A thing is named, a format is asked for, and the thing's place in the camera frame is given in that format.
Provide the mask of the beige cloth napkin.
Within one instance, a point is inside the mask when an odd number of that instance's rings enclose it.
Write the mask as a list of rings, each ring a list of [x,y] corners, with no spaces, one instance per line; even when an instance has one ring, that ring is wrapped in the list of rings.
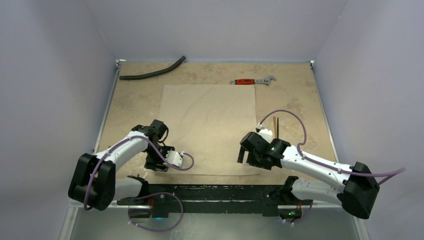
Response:
[[[194,158],[174,175],[249,176],[260,170],[237,162],[240,141],[257,126],[252,85],[185,84],[163,88],[159,120],[170,129],[167,145]]]

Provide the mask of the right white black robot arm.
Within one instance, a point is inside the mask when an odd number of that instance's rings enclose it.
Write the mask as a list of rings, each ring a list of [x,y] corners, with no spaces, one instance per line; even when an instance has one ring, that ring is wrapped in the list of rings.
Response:
[[[248,132],[240,141],[237,161],[253,167],[271,170],[289,169],[314,178],[289,177],[280,196],[288,204],[296,200],[315,200],[341,206],[347,213],[369,219],[380,191],[369,167],[361,162],[355,165],[332,162],[309,153],[299,153],[287,141],[265,139],[258,132]]]

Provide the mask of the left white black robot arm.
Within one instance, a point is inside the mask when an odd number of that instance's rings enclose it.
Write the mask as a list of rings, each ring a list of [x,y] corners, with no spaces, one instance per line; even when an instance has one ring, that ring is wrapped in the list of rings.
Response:
[[[105,210],[113,201],[130,198],[138,205],[149,199],[148,182],[129,175],[117,179],[117,171],[139,153],[145,153],[144,168],[166,172],[166,155],[175,150],[163,145],[169,128],[160,120],[149,126],[136,125],[119,142],[98,153],[82,154],[76,164],[68,197],[83,204],[88,211]]]

